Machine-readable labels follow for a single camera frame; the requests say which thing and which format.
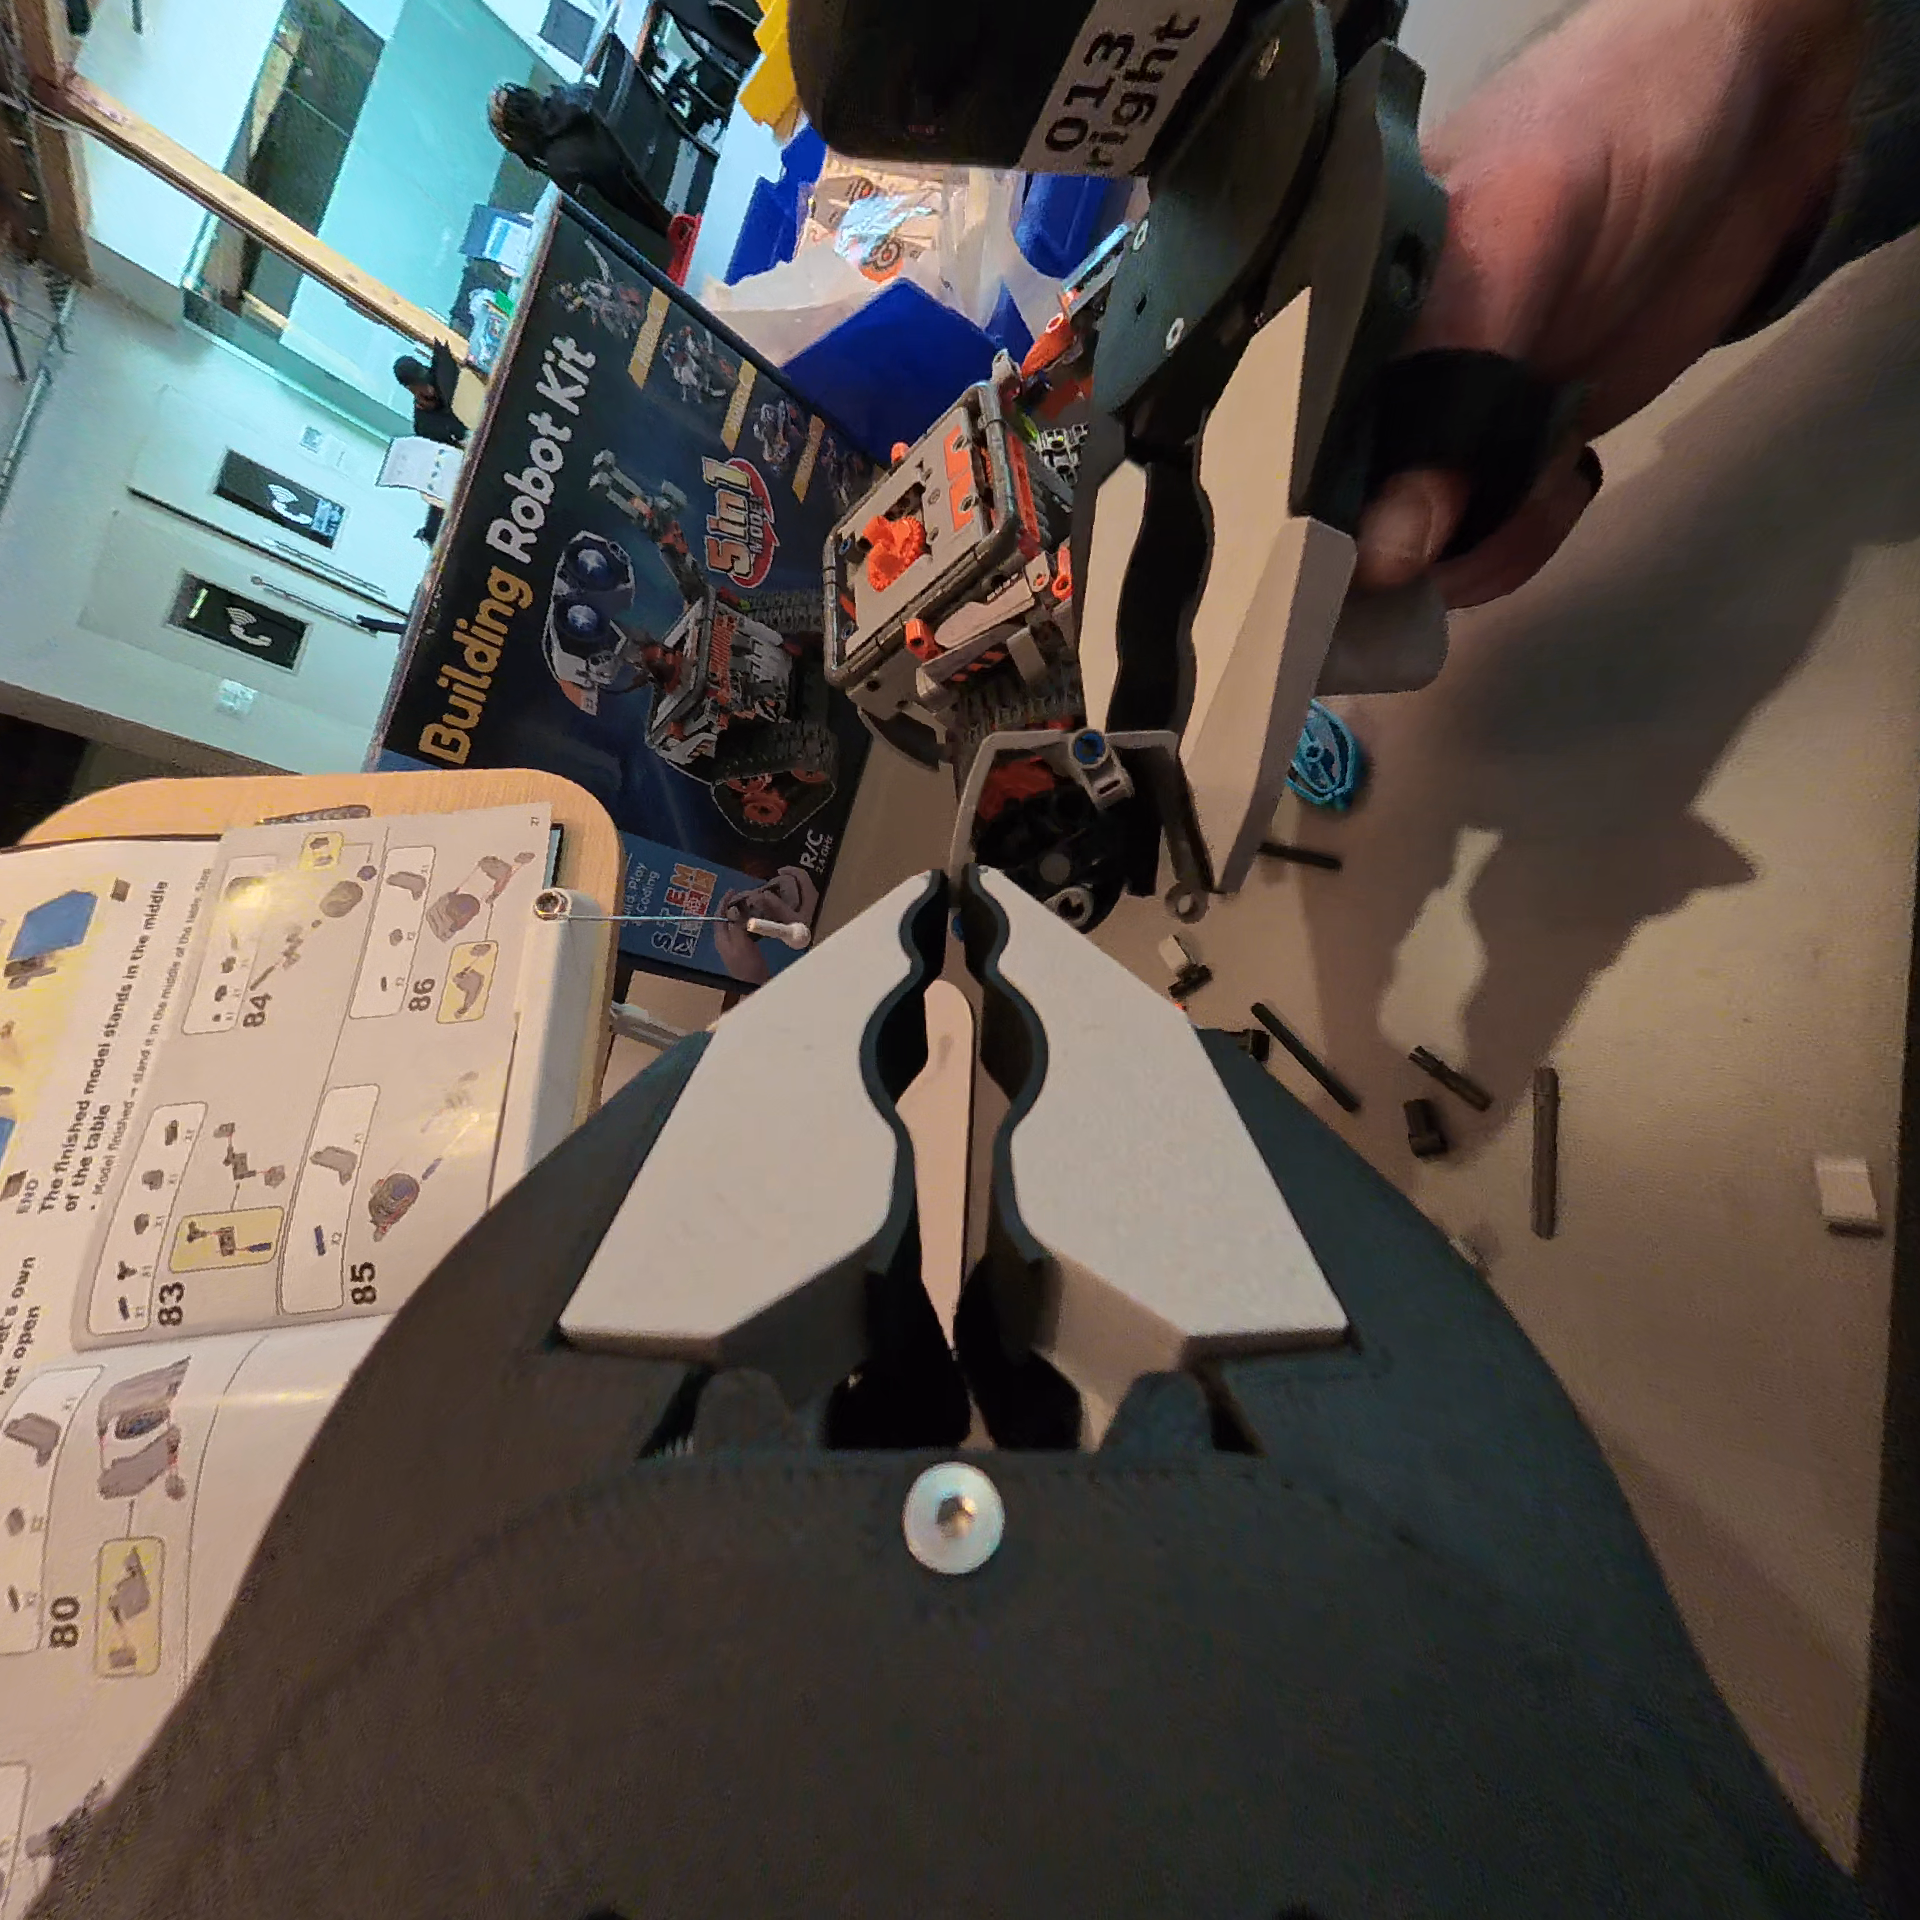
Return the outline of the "instruction booklet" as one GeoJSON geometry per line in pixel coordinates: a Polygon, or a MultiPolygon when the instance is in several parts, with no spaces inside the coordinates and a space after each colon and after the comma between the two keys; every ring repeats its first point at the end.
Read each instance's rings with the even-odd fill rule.
{"type": "Polygon", "coordinates": [[[3,854],[3,1918],[407,1293],[565,1134],[545,804],[3,854]]]}

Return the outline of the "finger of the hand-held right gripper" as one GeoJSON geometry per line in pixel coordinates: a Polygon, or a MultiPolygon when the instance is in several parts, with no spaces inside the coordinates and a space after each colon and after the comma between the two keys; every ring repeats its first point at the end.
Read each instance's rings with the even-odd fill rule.
{"type": "Polygon", "coordinates": [[[1256,861],[1354,573],[1354,539],[1289,504],[1309,318],[1301,289],[1255,332],[1195,449],[1208,551],[1180,762],[1219,893],[1256,861]]]}
{"type": "Polygon", "coordinates": [[[1095,729],[1190,731],[1208,566],[1195,446],[1143,460],[1095,437],[1079,489],[1079,676],[1095,729]]]}

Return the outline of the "person's right hand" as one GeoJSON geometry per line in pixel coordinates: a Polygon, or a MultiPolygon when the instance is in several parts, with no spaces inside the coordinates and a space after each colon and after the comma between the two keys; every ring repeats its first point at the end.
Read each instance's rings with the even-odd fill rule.
{"type": "Polygon", "coordinates": [[[1597,496],[1589,444],[1757,306],[1830,209],[1863,62],[1863,4],[1584,4],[1423,142],[1445,240],[1411,354],[1486,350],[1581,407],[1515,516],[1445,563],[1469,487],[1405,470],[1358,521],[1354,581],[1435,578],[1490,603],[1597,496]]]}

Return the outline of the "black wall sign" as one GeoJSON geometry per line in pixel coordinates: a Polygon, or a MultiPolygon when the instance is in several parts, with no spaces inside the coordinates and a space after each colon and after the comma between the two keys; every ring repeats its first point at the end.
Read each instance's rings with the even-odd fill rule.
{"type": "Polygon", "coordinates": [[[237,506],[259,520],[268,520],[290,535],[334,551],[347,521],[347,504],[321,494],[254,458],[224,446],[211,479],[216,501],[237,506]]]}
{"type": "Polygon", "coordinates": [[[297,668],[311,631],[306,620],[286,612],[274,612],[189,572],[180,573],[165,607],[165,627],[280,672],[297,668]]]}

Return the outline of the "robot kit box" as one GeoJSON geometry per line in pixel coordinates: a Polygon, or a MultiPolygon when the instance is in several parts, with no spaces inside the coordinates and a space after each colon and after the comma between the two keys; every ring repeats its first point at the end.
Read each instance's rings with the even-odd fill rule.
{"type": "Polygon", "coordinates": [[[776,368],[558,200],[402,638],[380,772],[549,772],[628,860],[617,942],[752,990],[815,923],[870,731],[823,558],[874,482],[776,368]]]}

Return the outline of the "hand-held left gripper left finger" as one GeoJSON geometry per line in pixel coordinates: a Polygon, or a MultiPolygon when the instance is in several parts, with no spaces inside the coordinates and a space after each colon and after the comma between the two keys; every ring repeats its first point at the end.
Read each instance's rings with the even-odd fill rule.
{"type": "Polygon", "coordinates": [[[935,867],[715,1022],[565,1298],[574,1349],[764,1375],[844,1447],[959,1443],[897,1113],[944,953],[935,867]]]}

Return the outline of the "yellow storage bin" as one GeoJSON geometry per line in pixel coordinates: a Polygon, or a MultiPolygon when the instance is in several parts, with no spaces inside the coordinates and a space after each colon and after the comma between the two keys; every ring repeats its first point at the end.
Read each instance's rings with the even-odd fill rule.
{"type": "Polygon", "coordinates": [[[805,123],[790,49],[790,15],[795,4],[760,4],[760,19],[753,26],[753,66],[739,89],[739,108],[779,142],[795,140],[795,134],[805,123]]]}

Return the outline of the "grey orange tracked toy robot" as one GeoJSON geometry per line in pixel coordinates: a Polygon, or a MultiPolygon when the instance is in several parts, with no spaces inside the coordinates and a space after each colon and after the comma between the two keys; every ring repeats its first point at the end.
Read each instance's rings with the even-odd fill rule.
{"type": "Polygon", "coordinates": [[[828,533],[828,684],[922,768],[963,774],[996,731],[1085,723],[1073,501],[1106,429],[1091,405],[1098,332],[1143,240],[1145,216],[1104,235],[1034,346],[998,350],[828,533]]]}

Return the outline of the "blue plastic separator tool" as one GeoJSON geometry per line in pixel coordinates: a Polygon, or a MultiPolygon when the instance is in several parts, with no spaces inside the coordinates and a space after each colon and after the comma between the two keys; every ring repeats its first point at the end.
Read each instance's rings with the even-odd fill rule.
{"type": "Polygon", "coordinates": [[[1287,764],[1287,791],[1325,812],[1344,812],[1369,782],[1369,755],[1354,731],[1325,703],[1309,703],[1294,762],[1287,764]]]}

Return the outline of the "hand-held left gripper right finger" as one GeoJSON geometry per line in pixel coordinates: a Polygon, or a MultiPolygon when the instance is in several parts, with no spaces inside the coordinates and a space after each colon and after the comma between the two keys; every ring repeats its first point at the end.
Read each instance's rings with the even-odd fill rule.
{"type": "Polygon", "coordinates": [[[1143,1377],[1342,1346],[1350,1314],[1190,1016],[994,867],[959,878],[958,920],[1004,1101],[955,1314],[985,1437],[1072,1454],[1143,1377]]]}

